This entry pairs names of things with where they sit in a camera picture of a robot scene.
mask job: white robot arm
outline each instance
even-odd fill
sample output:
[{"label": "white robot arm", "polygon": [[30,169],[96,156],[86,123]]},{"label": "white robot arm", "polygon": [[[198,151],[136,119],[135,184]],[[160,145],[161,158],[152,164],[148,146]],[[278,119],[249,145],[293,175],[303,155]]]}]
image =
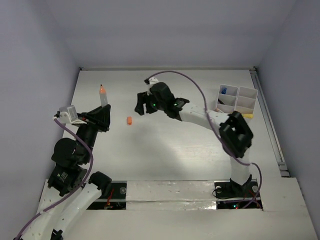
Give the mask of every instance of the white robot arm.
[{"label": "white robot arm", "polygon": [[135,111],[140,115],[152,114],[158,110],[164,111],[168,117],[182,122],[194,123],[207,129],[212,129],[207,117],[213,123],[215,131],[219,134],[224,145],[232,151],[233,156],[241,158],[239,164],[230,156],[231,177],[230,182],[235,188],[243,189],[251,181],[249,171],[248,148],[251,146],[253,133],[239,112],[232,114],[220,113],[197,106],[184,98],[175,98],[169,87],[164,82],[159,82],[152,77],[146,79],[147,91],[138,93]]},{"label": "white robot arm", "polygon": [[55,144],[51,159],[56,165],[44,186],[37,214],[15,240],[63,240],[88,206],[108,194],[111,178],[97,171],[85,183],[90,171],[81,165],[90,162],[98,132],[109,130],[110,110],[108,104],[83,113],[72,105],[59,109],[55,122],[62,128],[61,123],[79,127],[76,134],[70,131],[75,140],[62,138]]}]

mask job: red wire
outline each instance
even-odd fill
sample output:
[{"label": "red wire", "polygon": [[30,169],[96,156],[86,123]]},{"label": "red wire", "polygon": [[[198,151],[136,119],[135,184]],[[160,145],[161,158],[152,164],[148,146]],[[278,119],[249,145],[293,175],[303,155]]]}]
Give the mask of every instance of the red wire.
[{"label": "red wire", "polygon": [[106,204],[104,207],[108,207],[110,205],[110,199],[112,198],[112,194],[114,193],[114,188],[112,188],[111,192],[110,192],[110,196],[108,197],[107,201],[106,201]]}]

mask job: white tabletop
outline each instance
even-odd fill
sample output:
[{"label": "white tabletop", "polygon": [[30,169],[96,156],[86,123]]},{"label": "white tabletop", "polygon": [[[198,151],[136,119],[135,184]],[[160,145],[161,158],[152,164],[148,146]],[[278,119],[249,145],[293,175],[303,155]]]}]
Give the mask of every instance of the white tabletop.
[{"label": "white tabletop", "polygon": [[[101,171],[117,181],[229,179],[229,157],[210,130],[171,119],[161,111],[144,116],[134,112],[137,93],[146,91],[144,79],[155,72],[80,72],[72,99],[77,112],[88,112],[100,105],[100,84],[105,86],[111,105],[110,131],[98,134],[92,171]],[[183,73],[200,85],[211,109],[220,84],[254,87],[248,70],[184,70]],[[168,84],[175,97],[204,105],[201,94],[188,79],[173,73],[157,78]],[[131,126],[127,125],[128,116],[132,117]],[[260,166],[264,177],[280,178],[259,104],[255,105],[249,125],[254,134],[250,161]],[[254,167],[252,172],[257,178]]]},{"label": "white tabletop", "polygon": [[[170,119],[159,111],[144,116],[134,112],[137,93],[146,90],[143,80],[155,72],[80,72],[72,100],[77,112],[87,112],[99,106],[100,84],[105,86],[111,104],[110,131],[98,134],[93,150],[93,171],[101,171],[118,181],[229,179],[229,157],[210,130]],[[254,87],[248,70],[183,72],[200,85],[211,109],[220,84]],[[157,78],[166,82],[176,97],[203,106],[200,93],[187,79],[173,73]],[[128,116],[133,119],[131,126],[126,124]],[[154,203],[157,203],[157,196],[163,200],[164,195],[159,194],[163,185],[157,189],[154,187],[157,183],[152,183],[153,187],[147,191],[145,187],[136,189],[136,186],[150,183],[129,182],[128,197],[138,199],[131,208],[87,210],[65,240],[316,240],[296,179],[281,178],[259,104],[255,105],[254,118],[249,126],[254,134],[249,158],[260,166],[263,175],[260,191],[263,211],[173,210],[171,205],[166,205],[166,210],[159,210]],[[253,168],[252,172],[257,178],[257,171]],[[176,184],[184,186],[189,183]],[[193,191],[188,189],[185,194],[192,194]],[[204,199],[209,195],[210,192],[205,191]],[[150,199],[153,205],[139,203]]]}]

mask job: gray wall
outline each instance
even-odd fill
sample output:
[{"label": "gray wall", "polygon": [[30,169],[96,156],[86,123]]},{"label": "gray wall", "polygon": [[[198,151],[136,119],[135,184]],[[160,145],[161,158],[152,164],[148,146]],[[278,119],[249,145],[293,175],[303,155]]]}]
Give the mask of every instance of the gray wall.
[{"label": "gray wall", "polygon": [[295,0],[46,0],[82,67],[251,67]]},{"label": "gray wall", "polygon": [[292,176],[320,237],[320,1],[297,1],[258,68]]},{"label": "gray wall", "polygon": [[35,214],[62,131],[52,121],[71,102],[79,68],[42,0],[1,0],[0,238]]}]

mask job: small orange cube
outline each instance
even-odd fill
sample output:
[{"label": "small orange cube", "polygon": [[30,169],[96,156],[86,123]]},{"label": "small orange cube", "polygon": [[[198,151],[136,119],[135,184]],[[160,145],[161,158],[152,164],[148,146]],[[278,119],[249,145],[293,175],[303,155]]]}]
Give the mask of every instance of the small orange cube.
[{"label": "small orange cube", "polygon": [[126,118],[126,124],[128,124],[128,125],[131,125],[131,124],[132,124],[132,117],[131,117],[131,116],[128,116],[128,117]]}]

